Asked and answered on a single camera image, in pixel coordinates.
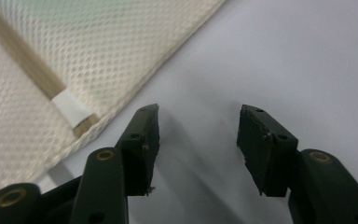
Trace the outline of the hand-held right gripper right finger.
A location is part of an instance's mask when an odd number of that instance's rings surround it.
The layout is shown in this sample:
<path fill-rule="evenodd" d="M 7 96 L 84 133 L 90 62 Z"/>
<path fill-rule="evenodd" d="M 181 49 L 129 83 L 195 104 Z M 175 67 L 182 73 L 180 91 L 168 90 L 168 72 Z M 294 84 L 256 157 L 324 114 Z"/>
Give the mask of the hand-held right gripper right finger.
<path fill-rule="evenodd" d="M 297 146 L 297 138 L 266 110 L 241 106 L 237 147 L 260 193 L 286 195 Z"/>

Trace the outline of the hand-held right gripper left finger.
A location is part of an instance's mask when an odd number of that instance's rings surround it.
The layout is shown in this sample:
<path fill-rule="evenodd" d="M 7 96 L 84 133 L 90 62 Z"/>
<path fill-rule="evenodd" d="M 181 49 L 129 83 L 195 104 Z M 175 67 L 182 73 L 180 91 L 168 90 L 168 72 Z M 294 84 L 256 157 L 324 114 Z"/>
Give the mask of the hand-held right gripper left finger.
<path fill-rule="evenodd" d="M 149 193 L 159 151 L 158 104 L 139 108 L 116 143 L 122 151 L 128 196 Z"/>

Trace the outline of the white zipper tab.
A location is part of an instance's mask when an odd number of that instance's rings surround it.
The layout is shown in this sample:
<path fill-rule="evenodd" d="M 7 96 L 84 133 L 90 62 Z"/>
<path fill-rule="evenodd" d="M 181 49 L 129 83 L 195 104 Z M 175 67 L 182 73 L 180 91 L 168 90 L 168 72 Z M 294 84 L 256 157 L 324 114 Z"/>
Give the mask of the white zipper tab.
<path fill-rule="evenodd" d="M 92 112 L 67 89 L 53 97 L 51 102 L 58 108 L 72 128 L 92 115 Z"/>

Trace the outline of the cream mesh laundry bag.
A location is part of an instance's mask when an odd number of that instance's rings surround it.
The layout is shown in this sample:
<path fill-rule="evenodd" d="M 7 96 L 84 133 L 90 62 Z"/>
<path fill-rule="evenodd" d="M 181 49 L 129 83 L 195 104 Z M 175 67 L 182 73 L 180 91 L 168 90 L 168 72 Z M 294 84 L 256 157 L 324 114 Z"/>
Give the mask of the cream mesh laundry bag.
<path fill-rule="evenodd" d="M 0 189 L 95 139 L 224 0 L 0 0 Z M 51 99 L 92 115 L 72 128 Z"/>

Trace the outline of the light blue table mat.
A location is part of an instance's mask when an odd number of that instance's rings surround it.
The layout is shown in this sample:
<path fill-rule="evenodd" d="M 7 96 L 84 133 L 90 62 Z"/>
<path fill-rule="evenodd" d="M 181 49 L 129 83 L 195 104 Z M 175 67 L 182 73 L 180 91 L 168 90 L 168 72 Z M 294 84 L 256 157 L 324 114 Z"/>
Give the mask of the light blue table mat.
<path fill-rule="evenodd" d="M 287 201 L 260 194 L 245 167 L 241 106 L 265 109 L 358 181 L 358 0 L 227 0 L 41 189 L 80 175 L 150 104 L 160 150 L 152 192 L 129 200 L 130 224 L 292 224 Z"/>

